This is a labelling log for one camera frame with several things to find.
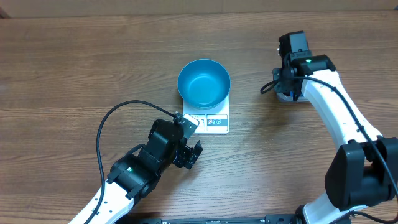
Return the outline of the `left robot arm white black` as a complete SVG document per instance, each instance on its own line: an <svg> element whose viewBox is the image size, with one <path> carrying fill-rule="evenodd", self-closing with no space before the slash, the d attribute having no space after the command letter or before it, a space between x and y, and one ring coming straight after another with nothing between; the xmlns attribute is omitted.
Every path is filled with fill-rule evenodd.
<svg viewBox="0 0 398 224"><path fill-rule="evenodd" d="M111 167L105 180L104 197L97 191L86 207L72 219L72 224L115 223L152 192L161 174L173 164L191 169L203 148L200 142L187 146L187 140L200 122L185 114L172 122L157 119L149 133L147 144L138 145L138 155L129 151Z"/></svg>

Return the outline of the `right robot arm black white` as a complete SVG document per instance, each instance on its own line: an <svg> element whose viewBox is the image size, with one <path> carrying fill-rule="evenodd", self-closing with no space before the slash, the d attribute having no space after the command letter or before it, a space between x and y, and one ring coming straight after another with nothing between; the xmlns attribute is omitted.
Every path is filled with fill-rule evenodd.
<svg viewBox="0 0 398 224"><path fill-rule="evenodd" d="M361 114L333 62L312 54L304 32L278 42L282 66L272 72L274 91L280 101L311 103L336 148L325 193L300 206L294 223L350 223L356 215L383 223L362 210L397 197L397 138L385 138Z"/></svg>

